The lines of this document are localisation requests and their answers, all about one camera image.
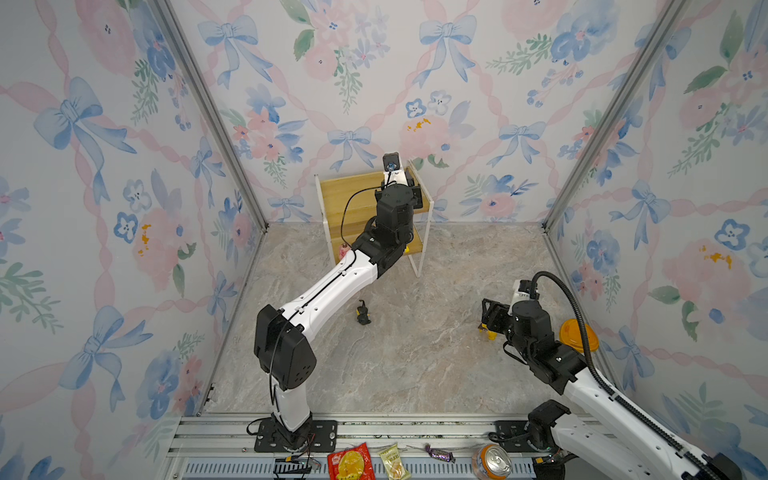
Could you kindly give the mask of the green snack packet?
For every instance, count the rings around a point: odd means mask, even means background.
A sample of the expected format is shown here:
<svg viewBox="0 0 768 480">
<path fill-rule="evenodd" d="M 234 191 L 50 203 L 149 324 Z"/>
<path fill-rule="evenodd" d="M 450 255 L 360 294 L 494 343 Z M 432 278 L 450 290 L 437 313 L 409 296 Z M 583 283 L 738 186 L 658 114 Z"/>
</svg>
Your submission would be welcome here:
<svg viewBox="0 0 768 480">
<path fill-rule="evenodd" d="M 402 460 L 397 444 L 380 449 L 378 456 L 382 461 L 389 480 L 409 480 L 411 478 L 411 473 Z"/>
</svg>

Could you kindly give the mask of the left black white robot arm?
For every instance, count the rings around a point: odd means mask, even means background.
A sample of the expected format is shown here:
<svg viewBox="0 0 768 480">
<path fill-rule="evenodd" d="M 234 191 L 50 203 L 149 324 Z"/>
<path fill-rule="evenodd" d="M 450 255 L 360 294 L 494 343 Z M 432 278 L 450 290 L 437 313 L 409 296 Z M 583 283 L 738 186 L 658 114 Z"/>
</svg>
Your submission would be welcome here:
<svg viewBox="0 0 768 480">
<path fill-rule="evenodd" d="M 423 207 L 421 187 L 385 183 L 374 191 L 376 214 L 350 250 L 321 280 L 280 308 L 257 314 L 254 355 L 264 373 L 272 413 L 259 422 L 258 451 L 300 451 L 314 433 L 305 382 L 317 358 L 312 343 L 323 326 L 353 296 L 387 272 L 415 238 L 414 211 Z"/>
</svg>

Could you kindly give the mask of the purple wrapped candy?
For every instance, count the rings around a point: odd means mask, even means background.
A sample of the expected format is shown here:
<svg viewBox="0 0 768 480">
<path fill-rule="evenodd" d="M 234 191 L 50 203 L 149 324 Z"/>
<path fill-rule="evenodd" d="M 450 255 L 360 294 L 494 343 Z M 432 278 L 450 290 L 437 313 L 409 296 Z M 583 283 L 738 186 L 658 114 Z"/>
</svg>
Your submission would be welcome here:
<svg viewBox="0 0 768 480">
<path fill-rule="evenodd" d="M 456 458 L 453 452 L 441 449 L 441 448 L 435 448 L 431 446 L 430 444 L 426 444 L 424 446 L 425 453 L 432 459 L 438 460 L 444 463 L 455 463 Z"/>
</svg>

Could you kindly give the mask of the red snack packet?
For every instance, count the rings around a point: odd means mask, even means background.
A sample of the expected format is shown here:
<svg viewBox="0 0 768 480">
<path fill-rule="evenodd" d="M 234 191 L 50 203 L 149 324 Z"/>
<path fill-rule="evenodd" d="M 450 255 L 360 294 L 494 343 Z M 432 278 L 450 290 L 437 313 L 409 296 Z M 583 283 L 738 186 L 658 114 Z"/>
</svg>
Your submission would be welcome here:
<svg viewBox="0 0 768 480">
<path fill-rule="evenodd" d="M 330 480 L 375 480 L 370 451 L 366 443 L 327 456 Z"/>
</svg>

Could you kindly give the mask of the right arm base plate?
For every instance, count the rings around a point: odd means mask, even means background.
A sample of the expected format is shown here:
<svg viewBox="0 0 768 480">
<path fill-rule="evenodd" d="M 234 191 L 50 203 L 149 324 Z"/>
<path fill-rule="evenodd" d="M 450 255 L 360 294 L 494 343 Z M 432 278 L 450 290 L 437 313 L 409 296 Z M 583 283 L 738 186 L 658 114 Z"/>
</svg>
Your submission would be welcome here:
<svg viewBox="0 0 768 480">
<path fill-rule="evenodd" d="M 538 428 L 525 420 L 497 420 L 488 439 L 501 445 L 507 452 L 534 452 Z"/>
</svg>

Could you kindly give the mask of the orange lid plastic cup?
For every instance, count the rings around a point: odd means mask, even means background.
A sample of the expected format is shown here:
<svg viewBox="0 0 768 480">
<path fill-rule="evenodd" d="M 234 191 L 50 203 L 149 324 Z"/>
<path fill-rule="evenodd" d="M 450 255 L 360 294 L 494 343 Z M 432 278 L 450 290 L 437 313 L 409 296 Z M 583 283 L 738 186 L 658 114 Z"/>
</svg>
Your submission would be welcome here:
<svg viewBox="0 0 768 480">
<path fill-rule="evenodd" d="M 600 341 L 595 332 L 588 326 L 586 328 L 586 338 L 591 353 L 599 349 Z M 581 336 L 582 329 L 575 318 L 565 321 L 559 330 L 559 340 L 561 343 L 575 349 L 580 354 L 584 353 L 584 342 Z"/>
</svg>

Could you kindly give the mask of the black yellow shark toy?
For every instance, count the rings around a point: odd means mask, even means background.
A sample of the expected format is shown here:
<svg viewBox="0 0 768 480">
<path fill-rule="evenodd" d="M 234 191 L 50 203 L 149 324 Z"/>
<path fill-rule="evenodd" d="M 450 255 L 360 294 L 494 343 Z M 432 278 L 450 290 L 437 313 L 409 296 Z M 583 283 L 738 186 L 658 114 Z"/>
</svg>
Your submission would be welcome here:
<svg viewBox="0 0 768 480">
<path fill-rule="evenodd" d="M 356 308 L 356 321 L 360 325 L 369 325 L 371 323 L 369 310 L 364 300 L 360 300 L 359 305 Z"/>
</svg>

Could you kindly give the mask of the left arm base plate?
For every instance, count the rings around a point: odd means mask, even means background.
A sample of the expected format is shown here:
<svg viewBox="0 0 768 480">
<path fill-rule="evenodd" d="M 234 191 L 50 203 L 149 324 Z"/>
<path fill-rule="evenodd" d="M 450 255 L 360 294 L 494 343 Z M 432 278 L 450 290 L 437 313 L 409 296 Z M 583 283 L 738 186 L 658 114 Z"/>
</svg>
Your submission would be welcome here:
<svg viewBox="0 0 768 480">
<path fill-rule="evenodd" d="M 256 453 L 332 453 L 338 439 L 338 422 L 309 418 L 296 431 L 289 431 L 273 416 L 256 420 L 255 432 L 246 428 L 254 437 Z"/>
</svg>

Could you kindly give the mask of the white frame wooden two-tier shelf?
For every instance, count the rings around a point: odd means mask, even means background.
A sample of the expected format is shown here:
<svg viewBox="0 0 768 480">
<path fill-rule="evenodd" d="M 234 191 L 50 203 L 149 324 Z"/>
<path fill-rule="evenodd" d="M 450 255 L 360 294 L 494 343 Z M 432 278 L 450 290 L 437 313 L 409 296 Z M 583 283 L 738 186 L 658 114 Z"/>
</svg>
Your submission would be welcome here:
<svg viewBox="0 0 768 480">
<path fill-rule="evenodd" d="M 414 240 L 404 252 L 416 277 L 420 278 L 433 221 L 434 200 L 422 185 L 422 179 L 412 162 L 407 164 L 406 169 L 413 176 L 415 184 L 421 186 L 424 200 L 424 207 L 414 211 Z M 380 187 L 384 173 L 379 171 L 336 179 L 321 179 L 315 175 L 314 181 L 329 258 L 331 266 L 335 266 L 340 261 L 342 237 L 352 242 L 363 232 L 366 222 L 376 214 L 374 188 Z"/>
</svg>

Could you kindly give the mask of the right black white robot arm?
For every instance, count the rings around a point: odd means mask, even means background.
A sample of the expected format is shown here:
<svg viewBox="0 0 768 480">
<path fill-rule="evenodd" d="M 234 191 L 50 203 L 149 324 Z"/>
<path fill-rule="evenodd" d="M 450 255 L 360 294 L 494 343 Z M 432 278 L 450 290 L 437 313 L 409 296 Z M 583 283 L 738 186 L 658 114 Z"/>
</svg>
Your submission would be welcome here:
<svg viewBox="0 0 768 480">
<path fill-rule="evenodd" d="M 485 299 L 480 324 L 504 337 L 508 355 L 608 431 L 595 432 L 564 404 L 548 400 L 529 413 L 525 432 L 497 427 L 502 446 L 526 443 L 550 455 L 565 450 L 613 479 L 742 478 L 728 456 L 709 455 L 656 422 L 600 372 L 589 369 L 583 355 L 555 340 L 549 315 L 538 301 L 509 306 Z"/>
</svg>

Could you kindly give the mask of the yellow figure toy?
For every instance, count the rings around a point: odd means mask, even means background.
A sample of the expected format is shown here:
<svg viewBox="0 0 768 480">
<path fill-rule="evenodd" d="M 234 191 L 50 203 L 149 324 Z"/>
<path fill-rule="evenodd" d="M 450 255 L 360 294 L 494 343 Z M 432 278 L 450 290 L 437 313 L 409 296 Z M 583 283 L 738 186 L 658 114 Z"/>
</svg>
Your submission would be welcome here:
<svg viewBox="0 0 768 480">
<path fill-rule="evenodd" d="M 489 329 L 487 328 L 487 326 L 486 326 L 486 325 L 484 325 L 484 324 L 481 324 L 481 325 L 478 327 L 478 329 L 479 329 L 481 332 L 483 332 L 483 333 L 485 333 L 485 334 L 487 335 L 487 338 L 488 338 L 488 340 L 489 340 L 489 341 L 495 341 L 495 340 L 496 340 L 496 338 L 497 338 L 497 333 L 496 333 L 496 332 L 493 332 L 493 331 L 491 331 L 491 330 L 489 330 Z"/>
</svg>

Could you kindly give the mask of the silver drink can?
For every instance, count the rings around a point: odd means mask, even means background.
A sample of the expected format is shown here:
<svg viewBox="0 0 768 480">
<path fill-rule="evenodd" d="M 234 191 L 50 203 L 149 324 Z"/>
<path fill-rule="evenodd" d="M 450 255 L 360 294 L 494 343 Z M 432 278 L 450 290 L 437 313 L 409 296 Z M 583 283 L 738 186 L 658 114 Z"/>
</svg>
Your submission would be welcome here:
<svg viewBox="0 0 768 480">
<path fill-rule="evenodd" d="M 507 452 L 498 444 L 479 447 L 471 459 L 472 470 L 479 480 L 504 480 L 512 472 Z"/>
</svg>

